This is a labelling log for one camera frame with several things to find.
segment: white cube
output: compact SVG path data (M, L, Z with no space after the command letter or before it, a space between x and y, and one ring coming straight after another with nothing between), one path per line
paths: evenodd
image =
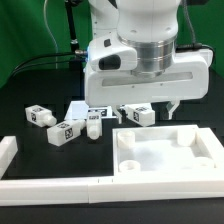
M39 127L54 126L57 123L56 118L52 116L52 112L41 106L27 107L25 111L27 120Z
M82 128L84 128L83 121L63 121L47 129L48 142L56 146L61 146L80 136Z
M155 124L155 111L150 104L126 105L125 110L128 119L143 127Z

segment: white block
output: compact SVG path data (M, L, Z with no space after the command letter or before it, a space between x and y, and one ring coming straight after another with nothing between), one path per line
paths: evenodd
M102 136L102 120L100 112L89 112L87 115L87 136L92 140Z
M61 146L66 142L81 135L81 130L85 127L84 120L68 120L47 129L48 142Z
M0 142L0 179L18 151L15 137L4 137Z
M27 120L39 127L51 127L57 123L56 118L52 116L52 112L41 106L27 107L25 111Z
M155 124L155 111L149 103L125 105L125 111L128 119L143 127Z

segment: cable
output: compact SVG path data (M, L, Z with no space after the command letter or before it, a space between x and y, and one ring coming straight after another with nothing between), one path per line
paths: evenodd
M57 41L55 40L55 37L52 34L51 29L50 29L50 27L48 25L48 20L47 20L47 5L48 5L48 0L45 0L45 2L44 2L44 9L43 9L44 23L45 23L46 29L47 29L47 31L48 31L48 33L49 33L49 35L50 35L50 37L51 37L51 39L52 39L52 41L54 43L55 52L58 53L59 50L58 50Z
M187 0L182 0L182 3L183 3L184 17L187 22L188 29L191 33L191 41L194 44L197 42L197 40L196 40L195 30L189 16Z
M62 56L69 56L69 55L75 55L74 52L63 52L63 53L53 53L53 54L43 54L43 55L39 55L39 56L36 56L36 57L33 57L33 58L30 58L24 62L22 62L21 64L19 64L18 66L16 66L16 69L18 68L21 68L22 66L28 64L29 62L31 61L35 61L35 60L38 60L38 59L42 59L42 58L50 58L50 57L62 57Z
M42 65L50 65L50 64L55 64L55 63L58 63L58 64L62 64L62 63L69 63L71 60L64 60L64 61L57 61L57 62L44 62L44 63L36 63L36 64L30 64L30 65L26 65L26 66L23 66L21 68L18 68L18 69L14 69L12 71L12 73L9 75L9 79L13 78L17 73L21 72L22 70L25 70L27 68L31 68L31 67L35 67L35 66L42 66ZM73 59L73 61L84 61L84 59Z
M200 49L209 49L212 51L213 53L213 58L212 58L212 63L215 60L215 50L213 47L209 46L209 45L205 45L202 43L194 43L194 44L183 44L183 45L177 45L176 47L176 52L186 52L186 51L197 51Z

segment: small white object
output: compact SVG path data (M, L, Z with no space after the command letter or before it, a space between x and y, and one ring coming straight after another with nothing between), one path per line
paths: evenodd
M39 127L51 127L57 123L57 119L52 115L52 112L41 106L27 107L25 111L27 120Z
M107 107L91 107L85 103L85 101L72 101L69 105L68 111L64 120L79 120L79 119L87 119L88 112L101 112L102 119L111 119L116 118L113 115L113 111L111 106Z
M80 136L81 130L84 127L84 120L61 122L60 124L47 129L48 142L56 146L61 146Z
M177 107L179 107L179 105L180 105L180 101L179 100L176 100L176 101L173 101L173 102L169 102L166 105L166 109L167 109L167 112L168 112L168 119L169 120L172 119L173 112L177 109Z
M141 171L141 165L135 160L126 160L119 164L119 171L121 173Z
M135 146L135 133L133 131L120 131L117 134L117 145L120 149L132 149Z
M87 136L92 140L102 136L102 121L100 112L89 112L87 116Z
M143 127L155 124L155 111L150 103L125 105L125 111L128 119Z
M12 162L17 151L18 148L14 136L4 137L0 142L0 179Z
M196 157L194 164L194 169L212 169L215 168L214 160L207 157Z
M177 143L180 146L193 146L196 139L196 130L194 128L179 128L177 131Z

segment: black cable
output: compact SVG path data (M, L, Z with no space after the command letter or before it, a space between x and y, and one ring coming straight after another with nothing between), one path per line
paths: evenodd
M50 58L50 57L63 57L63 56L69 56L69 55L75 55L74 52L64 52L64 53L52 53L52 54L43 54L43 55L38 55L36 57L30 58L24 62L22 62L21 64L19 64L18 66L15 67L14 70L21 68L22 66L24 66L25 64L28 64L31 61L35 61L38 59L42 59L42 58Z
M186 52L186 51L198 51L201 49L209 49L213 53L212 63L215 60L215 50L213 47L201 43L194 43L194 44L184 44L184 45L177 45L176 52Z
M72 61L83 61L84 62L84 59L73 59ZM50 65L50 64L56 64L56 63L59 63L59 64L62 64L62 63L69 63L71 62L71 60L64 60L64 61L58 61L58 62L43 62L43 63L36 63L36 64L30 64L30 65L27 65L27 66L23 66L21 68L17 68L17 69L14 69L12 71L12 73L9 75L8 77L8 80L15 77L15 75L27 68L31 68L31 67L35 67L35 66L42 66L42 65Z
M185 18L185 21L187 23L188 29L191 33L191 42L193 44L195 44L197 42L196 34L195 34L195 30L194 30L194 27L192 25L191 18L190 18L189 12L188 12L187 0L182 0L182 4L183 4L183 10L184 10L184 18Z

